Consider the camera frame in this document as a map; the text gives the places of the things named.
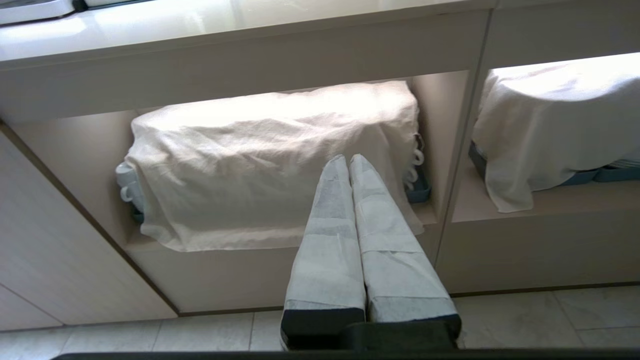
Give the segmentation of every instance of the white countertop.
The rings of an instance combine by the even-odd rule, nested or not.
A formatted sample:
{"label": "white countertop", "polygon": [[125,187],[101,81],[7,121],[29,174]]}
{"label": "white countertop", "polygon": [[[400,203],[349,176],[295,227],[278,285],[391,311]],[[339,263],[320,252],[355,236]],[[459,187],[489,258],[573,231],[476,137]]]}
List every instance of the white countertop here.
{"label": "white countertop", "polygon": [[[306,26],[312,20],[322,22],[324,19],[326,23],[322,26],[328,27],[363,21],[354,15],[379,15],[371,19],[372,22],[384,21],[385,16],[391,16],[393,20],[394,10],[405,9],[406,15],[410,13],[406,11],[408,8],[416,10],[419,15],[428,15],[494,8],[497,5],[497,0],[153,0],[89,10],[58,20],[2,27],[0,63],[4,69],[34,66],[41,62],[15,60],[202,35],[208,35],[206,41],[211,41],[212,35],[226,34],[218,41],[227,41],[230,40],[229,33],[277,28],[283,24],[301,23],[288,30],[300,32],[307,30]],[[329,19],[338,18],[342,20],[329,24]],[[254,31],[250,36],[268,36],[269,31],[273,29],[265,29],[264,34]],[[153,45],[144,49],[153,50]]]}

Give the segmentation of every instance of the white cup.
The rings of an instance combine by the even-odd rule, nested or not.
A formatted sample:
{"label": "white cup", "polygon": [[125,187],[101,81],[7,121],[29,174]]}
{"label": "white cup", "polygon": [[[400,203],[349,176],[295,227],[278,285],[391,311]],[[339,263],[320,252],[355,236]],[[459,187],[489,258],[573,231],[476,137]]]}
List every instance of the white cup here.
{"label": "white cup", "polygon": [[140,184],[137,181],[129,183],[120,189],[120,198],[124,202],[132,202],[133,205],[141,212],[145,212],[144,197],[142,196],[142,190]]}
{"label": "white cup", "polygon": [[120,187],[125,187],[128,184],[138,181],[138,175],[131,166],[127,163],[121,163],[116,167],[116,181]]}

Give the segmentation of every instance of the white cloth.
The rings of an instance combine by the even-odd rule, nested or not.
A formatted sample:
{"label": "white cloth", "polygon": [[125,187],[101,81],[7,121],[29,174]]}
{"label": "white cloth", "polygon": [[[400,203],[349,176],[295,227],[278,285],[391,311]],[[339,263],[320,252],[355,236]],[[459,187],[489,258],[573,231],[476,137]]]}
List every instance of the white cloth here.
{"label": "white cloth", "polygon": [[416,234],[403,191],[417,133],[404,81],[166,106],[133,120],[126,157],[143,234],[177,251],[297,247],[324,164],[366,154]]}
{"label": "white cloth", "polygon": [[621,159],[640,138],[640,54],[490,72],[473,139],[501,213],[533,208],[531,192]]}
{"label": "white cloth", "polygon": [[457,314],[376,169],[357,154],[351,159],[350,174],[370,321]]}
{"label": "white cloth", "polygon": [[340,155],[320,176],[284,308],[364,310],[365,298],[349,171]]}

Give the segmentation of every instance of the countertop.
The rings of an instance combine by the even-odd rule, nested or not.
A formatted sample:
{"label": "countertop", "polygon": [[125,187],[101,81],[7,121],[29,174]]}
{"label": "countertop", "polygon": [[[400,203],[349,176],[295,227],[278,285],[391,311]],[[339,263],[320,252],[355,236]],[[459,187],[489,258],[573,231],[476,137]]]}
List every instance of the countertop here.
{"label": "countertop", "polygon": [[4,26],[0,70],[552,1],[562,0],[153,0]]}

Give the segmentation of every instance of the cup handle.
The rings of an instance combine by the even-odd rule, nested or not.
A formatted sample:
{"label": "cup handle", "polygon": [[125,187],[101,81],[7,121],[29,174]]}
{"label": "cup handle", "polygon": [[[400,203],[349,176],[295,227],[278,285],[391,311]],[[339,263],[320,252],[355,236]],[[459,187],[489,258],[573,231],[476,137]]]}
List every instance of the cup handle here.
{"label": "cup handle", "polygon": [[416,181],[418,181],[418,172],[415,171],[414,168],[409,168],[409,171],[407,171],[406,179],[410,183],[415,183]]}
{"label": "cup handle", "polygon": [[414,191],[415,189],[415,187],[413,186],[413,183],[410,183],[408,181],[405,181],[404,185],[406,186],[407,189],[409,189],[410,192]]}
{"label": "cup handle", "polygon": [[123,186],[122,189],[120,189],[120,198],[122,199],[122,201],[124,202],[130,202],[133,200],[132,197],[127,195],[127,190],[129,189],[128,186]]}
{"label": "cup handle", "polygon": [[422,151],[415,149],[413,150],[413,155],[415,155],[415,159],[411,161],[412,164],[420,166],[424,163],[424,154]]}

